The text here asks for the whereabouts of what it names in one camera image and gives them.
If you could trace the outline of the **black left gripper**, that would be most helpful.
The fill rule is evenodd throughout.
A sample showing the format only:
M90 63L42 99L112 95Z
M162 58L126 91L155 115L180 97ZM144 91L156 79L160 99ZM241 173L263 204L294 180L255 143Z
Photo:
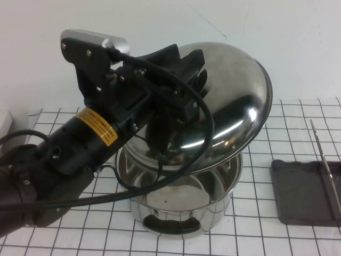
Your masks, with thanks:
M197 121L198 98L209 92L204 64L202 50L182 57L175 44L140 57L96 51L85 60L85 105L105 111L120 126L144 126L158 116Z

